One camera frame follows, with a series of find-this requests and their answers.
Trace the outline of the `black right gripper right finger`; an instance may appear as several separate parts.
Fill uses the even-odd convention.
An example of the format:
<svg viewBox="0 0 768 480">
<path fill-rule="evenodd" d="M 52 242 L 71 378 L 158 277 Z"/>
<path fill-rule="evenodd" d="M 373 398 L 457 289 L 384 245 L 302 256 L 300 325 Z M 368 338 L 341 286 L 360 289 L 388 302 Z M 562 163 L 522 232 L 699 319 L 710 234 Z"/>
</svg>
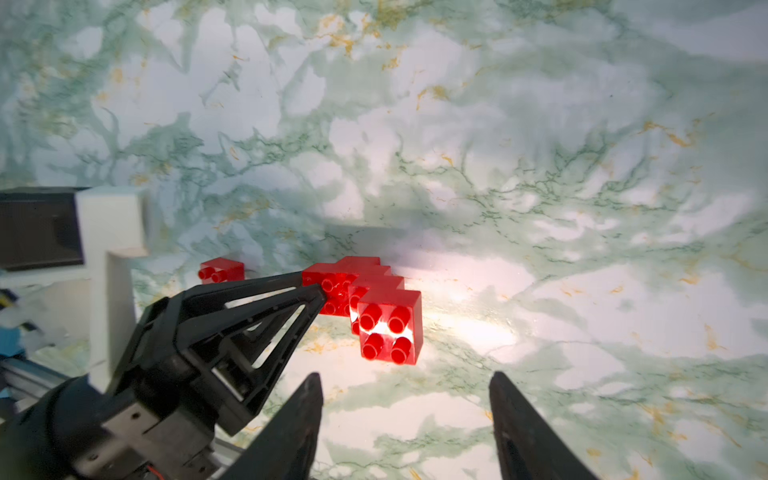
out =
<svg viewBox="0 0 768 480">
<path fill-rule="evenodd" d="M 489 397 L 504 479 L 597 479 L 503 372 L 493 374 Z"/>
</svg>

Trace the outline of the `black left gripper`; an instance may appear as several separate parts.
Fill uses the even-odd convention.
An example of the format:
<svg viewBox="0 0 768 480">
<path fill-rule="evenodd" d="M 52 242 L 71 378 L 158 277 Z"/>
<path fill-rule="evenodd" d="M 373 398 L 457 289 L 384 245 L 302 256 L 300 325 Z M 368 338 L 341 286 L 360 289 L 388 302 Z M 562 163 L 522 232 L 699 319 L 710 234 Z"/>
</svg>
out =
<svg viewBox="0 0 768 480">
<path fill-rule="evenodd" d="M 211 479 L 326 296 L 298 272 L 195 286 L 146 308 L 109 391 L 69 378 L 2 421 L 4 479 Z"/>
</svg>

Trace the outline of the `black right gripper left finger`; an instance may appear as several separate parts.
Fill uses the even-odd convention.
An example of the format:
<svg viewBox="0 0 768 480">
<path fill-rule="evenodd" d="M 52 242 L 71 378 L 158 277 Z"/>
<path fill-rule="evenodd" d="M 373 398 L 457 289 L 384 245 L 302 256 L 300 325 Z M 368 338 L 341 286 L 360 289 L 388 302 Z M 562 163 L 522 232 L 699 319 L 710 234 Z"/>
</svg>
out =
<svg viewBox="0 0 768 480">
<path fill-rule="evenodd" d="M 220 478 L 310 479 L 322 408 L 321 377 L 311 373 Z"/>
</svg>

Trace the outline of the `small red lego brick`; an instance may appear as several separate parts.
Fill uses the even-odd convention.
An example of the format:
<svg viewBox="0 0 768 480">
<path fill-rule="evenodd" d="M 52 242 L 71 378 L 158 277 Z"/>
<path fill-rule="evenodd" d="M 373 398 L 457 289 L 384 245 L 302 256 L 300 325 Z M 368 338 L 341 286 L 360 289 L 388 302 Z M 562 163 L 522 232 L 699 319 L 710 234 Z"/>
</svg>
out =
<svg viewBox="0 0 768 480">
<path fill-rule="evenodd" d="M 218 257 L 200 264 L 198 278 L 203 284 L 243 281 L 245 265 L 239 261 Z"/>
</svg>

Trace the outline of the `red stepped lego assembly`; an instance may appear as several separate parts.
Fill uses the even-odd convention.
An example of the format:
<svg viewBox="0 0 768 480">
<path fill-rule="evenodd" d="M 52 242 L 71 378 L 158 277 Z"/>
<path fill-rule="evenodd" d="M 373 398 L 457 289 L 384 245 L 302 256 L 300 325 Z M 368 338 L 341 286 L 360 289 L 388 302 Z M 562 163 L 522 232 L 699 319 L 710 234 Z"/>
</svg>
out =
<svg viewBox="0 0 768 480">
<path fill-rule="evenodd" d="M 302 274 L 304 286 L 326 295 L 323 315 L 346 316 L 360 355 L 396 365 L 417 363 L 423 346 L 422 294 L 378 257 L 347 256 L 317 263 Z"/>
</svg>

